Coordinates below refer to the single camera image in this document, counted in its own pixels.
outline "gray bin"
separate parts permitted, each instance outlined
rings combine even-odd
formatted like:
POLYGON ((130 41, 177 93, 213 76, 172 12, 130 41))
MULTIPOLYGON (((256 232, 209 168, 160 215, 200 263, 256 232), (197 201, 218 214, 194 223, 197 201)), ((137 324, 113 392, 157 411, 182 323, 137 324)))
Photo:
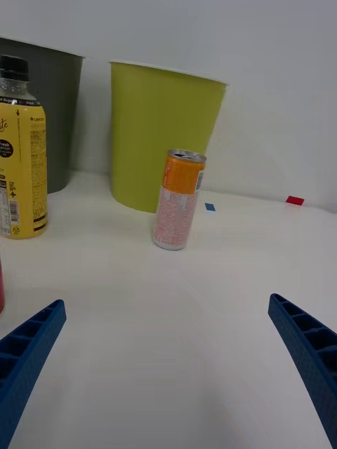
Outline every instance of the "gray bin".
POLYGON ((46 113, 48 193, 65 187, 83 58, 62 51, 0 38, 0 54, 29 63, 29 91, 46 113))

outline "bottle cap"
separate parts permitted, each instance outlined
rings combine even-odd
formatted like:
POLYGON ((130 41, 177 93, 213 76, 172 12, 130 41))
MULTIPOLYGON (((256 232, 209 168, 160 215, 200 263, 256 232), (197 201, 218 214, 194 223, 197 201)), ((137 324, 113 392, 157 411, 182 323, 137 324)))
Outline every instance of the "bottle cap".
POLYGON ((29 81, 28 61, 15 56, 0 55, 0 77, 29 81))

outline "blue tape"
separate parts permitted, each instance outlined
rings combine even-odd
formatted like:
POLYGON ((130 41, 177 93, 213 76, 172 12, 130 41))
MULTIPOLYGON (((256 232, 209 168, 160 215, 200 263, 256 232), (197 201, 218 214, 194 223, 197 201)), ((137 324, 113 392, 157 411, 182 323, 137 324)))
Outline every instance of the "blue tape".
POLYGON ((216 208, 214 207, 214 204, 211 203, 205 203, 206 209, 211 210, 212 212, 216 211, 216 208))

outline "yellow-green trash can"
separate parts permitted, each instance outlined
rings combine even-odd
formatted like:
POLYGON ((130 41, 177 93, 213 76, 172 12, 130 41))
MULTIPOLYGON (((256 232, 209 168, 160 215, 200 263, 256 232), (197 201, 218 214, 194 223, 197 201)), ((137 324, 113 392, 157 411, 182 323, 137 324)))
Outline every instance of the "yellow-green trash can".
POLYGON ((156 212, 167 151, 205 153, 226 84, 124 62, 111 70, 112 194, 156 212))

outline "nutrition label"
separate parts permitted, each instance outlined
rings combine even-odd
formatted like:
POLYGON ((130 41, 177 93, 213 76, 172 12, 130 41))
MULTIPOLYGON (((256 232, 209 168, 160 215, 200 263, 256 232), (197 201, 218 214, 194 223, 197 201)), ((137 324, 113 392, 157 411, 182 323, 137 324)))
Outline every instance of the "nutrition label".
POLYGON ((5 236, 11 235, 11 217, 7 199, 7 183, 0 180, 0 230, 5 236))
POLYGON ((30 148, 32 156, 32 190, 34 222, 46 216, 46 129, 35 123, 30 131, 30 148))

